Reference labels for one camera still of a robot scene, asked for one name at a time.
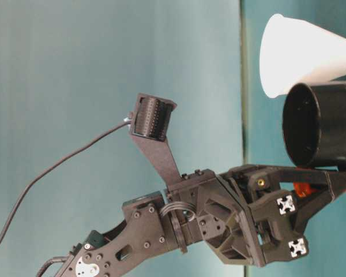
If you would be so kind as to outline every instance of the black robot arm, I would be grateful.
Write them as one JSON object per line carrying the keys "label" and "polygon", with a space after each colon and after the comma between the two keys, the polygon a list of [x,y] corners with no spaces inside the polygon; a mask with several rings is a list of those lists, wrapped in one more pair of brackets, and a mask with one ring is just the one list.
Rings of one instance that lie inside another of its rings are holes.
{"label": "black robot arm", "polygon": [[[139,95],[130,136],[165,181],[167,203],[155,192],[123,204],[124,221],[92,231],[74,246],[55,277],[117,277],[146,259],[205,241],[225,264],[263,267],[308,254],[307,223],[346,192],[338,170],[245,165],[215,174],[180,175],[166,138],[170,100]],[[294,183],[294,190],[281,183]]]}

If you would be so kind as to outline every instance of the black cylindrical container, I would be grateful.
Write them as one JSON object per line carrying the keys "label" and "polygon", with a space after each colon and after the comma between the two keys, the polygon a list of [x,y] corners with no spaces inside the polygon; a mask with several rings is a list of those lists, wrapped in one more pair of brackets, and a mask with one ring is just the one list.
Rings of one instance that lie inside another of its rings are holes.
{"label": "black cylindrical container", "polygon": [[346,82],[296,84],[283,109],[283,138],[297,166],[346,165]]}

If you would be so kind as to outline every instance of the teal wall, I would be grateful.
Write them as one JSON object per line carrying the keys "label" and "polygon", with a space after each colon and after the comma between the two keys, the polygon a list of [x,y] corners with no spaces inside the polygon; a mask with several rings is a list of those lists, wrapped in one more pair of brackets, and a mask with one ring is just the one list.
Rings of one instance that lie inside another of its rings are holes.
{"label": "teal wall", "polygon": [[[235,0],[0,0],[0,230],[36,174],[122,120],[140,92],[179,105],[168,136],[182,173],[242,164],[239,45]],[[118,131],[33,187],[0,248],[0,276],[34,276],[117,225],[124,201],[162,189]],[[201,243],[128,276],[242,272]]]}
{"label": "teal wall", "polygon": [[[242,1],[246,162],[292,165],[284,148],[281,114],[285,96],[269,99],[259,77],[259,50],[271,15],[307,20],[346,37],[346,0]],[[292,263],[249,268],[250,276],[346,276],[346,195],[314,217],[306,229],[310,253]]]}

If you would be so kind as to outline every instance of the screw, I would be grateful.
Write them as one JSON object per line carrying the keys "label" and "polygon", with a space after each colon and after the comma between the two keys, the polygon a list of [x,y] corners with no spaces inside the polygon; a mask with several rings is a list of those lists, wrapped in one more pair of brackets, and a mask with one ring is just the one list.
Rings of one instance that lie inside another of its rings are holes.
{"label": "screw", "polygon": [[197,175],[203,175],[203,174],[204,174],[204,172],[202,172],[200,169],[196,169],[196,170],[195,170],[195,173],[196,173]]}
{"label": "screw", "polygon": [[258,186],[264,186],[264,185],[265,185],[264,179],[259,179],[258,180]]}
{"label": "screw", "polygon": [[97,265],[94,265],[90,269],[90,273],[93,275],[97,271]]}

